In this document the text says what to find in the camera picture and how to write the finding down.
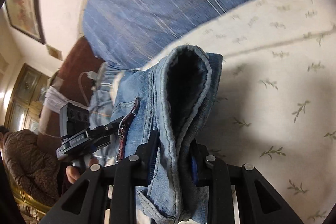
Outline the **person's left hand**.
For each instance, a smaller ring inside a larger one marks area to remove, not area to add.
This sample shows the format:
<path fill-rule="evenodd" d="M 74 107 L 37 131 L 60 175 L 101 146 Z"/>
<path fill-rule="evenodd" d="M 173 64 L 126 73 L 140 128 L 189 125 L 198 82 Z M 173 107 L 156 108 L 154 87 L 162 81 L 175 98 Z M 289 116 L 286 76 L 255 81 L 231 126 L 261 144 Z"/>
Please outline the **person's left hand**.
<path fill-rule="evenodd" d="M 96 157 L 93 157 L 88 161 L 87 168 L 89 168 L 93 164 L 98 164 L 99 161 Z M 66 167 L 66 175 L 67 179 L 71 184 L 74 184 L 81 176 L 79 170 L 75 166 L 67 166 Z"/>

